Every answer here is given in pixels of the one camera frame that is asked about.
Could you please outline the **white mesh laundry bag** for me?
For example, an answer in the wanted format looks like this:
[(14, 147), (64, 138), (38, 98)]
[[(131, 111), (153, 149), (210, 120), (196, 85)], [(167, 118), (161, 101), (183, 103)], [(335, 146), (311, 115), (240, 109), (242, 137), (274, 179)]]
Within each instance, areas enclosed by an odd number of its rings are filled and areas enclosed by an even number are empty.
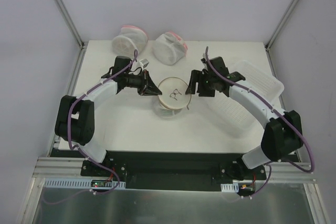
[(191, 94), (186, 94), (188, 84), (177, 77), (168, 77), (159, 83), (162, 92), (153, 100), (153, 110), (161, 118), (170, 119), (187, 109)]

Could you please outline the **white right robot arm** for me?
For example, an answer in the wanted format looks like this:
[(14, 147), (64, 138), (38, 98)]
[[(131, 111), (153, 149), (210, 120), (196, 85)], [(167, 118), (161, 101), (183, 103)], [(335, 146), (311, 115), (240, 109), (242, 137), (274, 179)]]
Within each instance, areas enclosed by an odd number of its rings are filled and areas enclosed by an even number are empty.
[(186, 94), (214, 97), (216, 92), (223, 93), (242, 105), (264, 129), (260, 145), (236, 161), (240, 178), (250, 178), (256, 167), (276, 162), (303, 146), (301, 119), (296, 111), (276, 110), (241, 73), (229, 72), (221, 57), (201, 61), (204, 69), (192, 70)]

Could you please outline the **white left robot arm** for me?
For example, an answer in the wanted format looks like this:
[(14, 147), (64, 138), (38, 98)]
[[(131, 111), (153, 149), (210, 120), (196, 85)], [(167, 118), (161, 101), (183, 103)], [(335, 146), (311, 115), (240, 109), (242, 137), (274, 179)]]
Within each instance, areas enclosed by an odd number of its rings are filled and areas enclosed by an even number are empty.
[(92, 169), (99, 176), (110, 173), (107, 150), (95, 139), (95, 110), (124, 88), (135, 88), (140, 96), (161, 95), (147, 70), (132, 71), (136, 59), (117, 56), (114, 65), (98, 83), (79, 96), (65, 95), (60, 100), (55, 134), (68, 142), (71, 150), (78, 148), (92, 159)]

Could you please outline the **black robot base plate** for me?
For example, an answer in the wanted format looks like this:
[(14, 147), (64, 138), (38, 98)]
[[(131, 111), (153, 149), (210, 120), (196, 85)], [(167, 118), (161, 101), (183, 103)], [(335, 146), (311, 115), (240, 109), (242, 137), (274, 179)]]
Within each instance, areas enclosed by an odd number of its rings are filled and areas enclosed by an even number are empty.
[(269, 182), (269, 169), (247, 170), (238, 164), (241, 154), (109, 151), (99, 167), (82, 161), (82, 177), (124, 182), (127, 189), (220, 191), (234, 181), (256, 187)]

